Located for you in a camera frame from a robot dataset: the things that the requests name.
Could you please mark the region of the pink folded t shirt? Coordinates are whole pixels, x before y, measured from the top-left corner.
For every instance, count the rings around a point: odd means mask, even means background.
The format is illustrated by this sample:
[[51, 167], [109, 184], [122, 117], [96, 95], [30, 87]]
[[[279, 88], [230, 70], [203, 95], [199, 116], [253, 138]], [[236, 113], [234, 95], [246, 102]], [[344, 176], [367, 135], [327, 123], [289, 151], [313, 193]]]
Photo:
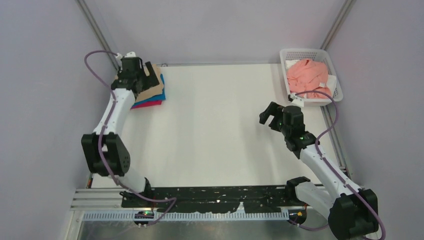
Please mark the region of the pink folded t shirt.
[[145, 101], [145, 102], [136, 102], [131, 109], [139, 109], [139, 108], [147, 108], [152, 106], [158, 106], [162, 104], [162, 100], [153, 100], [153, 101]]

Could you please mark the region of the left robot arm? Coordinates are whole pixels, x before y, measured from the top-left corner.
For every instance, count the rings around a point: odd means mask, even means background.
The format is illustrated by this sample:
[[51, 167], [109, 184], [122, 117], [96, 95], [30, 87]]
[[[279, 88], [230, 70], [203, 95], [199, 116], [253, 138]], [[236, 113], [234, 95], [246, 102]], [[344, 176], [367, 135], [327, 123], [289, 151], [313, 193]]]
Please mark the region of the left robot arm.
[[113, 182], [134, 194], [141, 207], [153, 202], [146, 177], [131, 167], [131, 157], [120, 135], [124, 123], [136, 98], [149, 87], [160, 83], [150, 62], [129, 52], [120, 58], [116, 79], [106, 84], [110, 92], [109, 102], [98, 125], [92, 133], [81, 138], [83, 153], [89, 171], [101, 177], [110, 177]]

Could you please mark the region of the beige t shirt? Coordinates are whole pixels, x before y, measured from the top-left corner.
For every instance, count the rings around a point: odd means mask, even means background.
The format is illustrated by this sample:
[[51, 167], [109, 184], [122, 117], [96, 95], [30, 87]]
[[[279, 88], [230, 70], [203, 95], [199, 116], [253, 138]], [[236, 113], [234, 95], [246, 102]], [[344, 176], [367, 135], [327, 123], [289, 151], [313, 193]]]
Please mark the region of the beige t shirt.
[[135, 97], [134, 104], [138, 105], [162, 95], [165, 87], [160, 69], [147, 61], [145, 63], [123, 63], [111, 84], [111, 89], [129, 90]]

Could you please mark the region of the white plastic basket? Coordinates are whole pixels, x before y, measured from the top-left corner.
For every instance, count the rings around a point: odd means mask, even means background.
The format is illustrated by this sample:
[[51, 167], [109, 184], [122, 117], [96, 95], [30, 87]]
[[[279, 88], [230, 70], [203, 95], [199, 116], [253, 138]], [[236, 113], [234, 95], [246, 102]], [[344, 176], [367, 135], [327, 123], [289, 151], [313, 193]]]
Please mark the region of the white plastic basket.
[[284, 48], [279, 52], [282, 67], [282, 85], [286, 98], [292, 101], [296, 94], [307, 107], [323, 107], [332, 101], [340, 102], [343, 92], [329, 54], [322, 49]]

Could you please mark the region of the blue folded t shirt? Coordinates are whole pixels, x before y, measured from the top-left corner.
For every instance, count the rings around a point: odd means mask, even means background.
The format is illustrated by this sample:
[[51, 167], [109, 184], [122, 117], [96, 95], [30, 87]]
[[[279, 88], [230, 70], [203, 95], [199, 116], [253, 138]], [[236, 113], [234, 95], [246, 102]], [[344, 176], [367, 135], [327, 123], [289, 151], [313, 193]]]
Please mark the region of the blue folded t shirt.
[[165, 99], [166, 99], [166, 94], [165, 94], [164, 77], [162, 74], [160, 74], [160, 84], [153, 87], [152, 89], [149, 89], [140, 93], [138, 97], [136, 98], [135, 103], [157, 101], [157, 100], [164, 101]]

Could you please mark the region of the salmon t shirt in basket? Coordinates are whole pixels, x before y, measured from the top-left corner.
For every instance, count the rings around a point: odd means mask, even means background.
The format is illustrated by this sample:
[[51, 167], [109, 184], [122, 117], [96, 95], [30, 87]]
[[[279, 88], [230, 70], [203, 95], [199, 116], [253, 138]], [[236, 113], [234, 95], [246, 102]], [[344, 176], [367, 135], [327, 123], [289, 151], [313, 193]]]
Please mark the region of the salmon t shirt in basket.
[[328, 68], [323, 62], [310, 58], [301, 59], [287, 70], [286, 78], [291, 93], [318, 91], [333, 96], [327, 86]]

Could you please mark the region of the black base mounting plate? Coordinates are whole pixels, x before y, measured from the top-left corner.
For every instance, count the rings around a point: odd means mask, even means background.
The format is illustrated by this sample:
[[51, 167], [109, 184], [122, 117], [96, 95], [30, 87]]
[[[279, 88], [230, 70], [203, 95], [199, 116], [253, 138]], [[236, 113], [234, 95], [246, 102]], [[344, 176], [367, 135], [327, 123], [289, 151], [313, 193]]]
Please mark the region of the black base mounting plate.
[[254, 186], [209, 186], [209, 187], [152, 187], [142, 196], [153, 199], [144, 200], [133, 193], [121, 191], [121, 207], [148, 208], [163, 213], [170, 208], [172, 213], [234, 213], [239, 206], [248, 213], [277, 213], [283, 207], [294, 207], [305, 211], [304, 202], [286, 196], [284, 185]]

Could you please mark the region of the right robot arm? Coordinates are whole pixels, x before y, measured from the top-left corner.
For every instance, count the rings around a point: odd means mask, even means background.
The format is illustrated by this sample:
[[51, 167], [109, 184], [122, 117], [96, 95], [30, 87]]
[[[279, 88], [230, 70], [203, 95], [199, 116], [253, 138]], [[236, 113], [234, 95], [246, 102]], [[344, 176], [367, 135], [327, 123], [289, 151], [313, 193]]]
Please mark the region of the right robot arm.
[[304, 124], [300, 107], [270, 102], [259, 114], [259, 123], [284, 136], [287, 149], [302, 161], [319, 179], [318, 188], [307, 177], [296, 177], [286, 183], [284, 196], [291, 205], [301, 202], [311, 206], [327, 219], [327, 225], [338, 240], [365, 237], [383, 228], [378, 221], [378, 198], [371, 189], [363, 189], [327, 159], [320, 141]]

